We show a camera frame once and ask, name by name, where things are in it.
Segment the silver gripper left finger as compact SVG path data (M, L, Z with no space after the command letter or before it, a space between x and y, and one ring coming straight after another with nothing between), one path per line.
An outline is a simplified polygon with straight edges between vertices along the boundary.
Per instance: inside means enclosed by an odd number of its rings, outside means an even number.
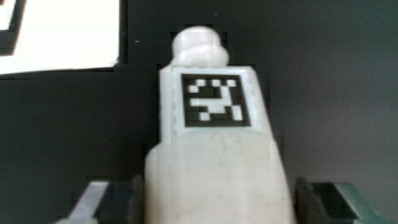
M53 224L142 224L142 182L92 181Z

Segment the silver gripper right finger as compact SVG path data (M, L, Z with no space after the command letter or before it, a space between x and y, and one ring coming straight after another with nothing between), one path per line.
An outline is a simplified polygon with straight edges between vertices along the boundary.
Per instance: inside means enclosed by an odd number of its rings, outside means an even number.
M387 224L349 183L296 180L298 224Z

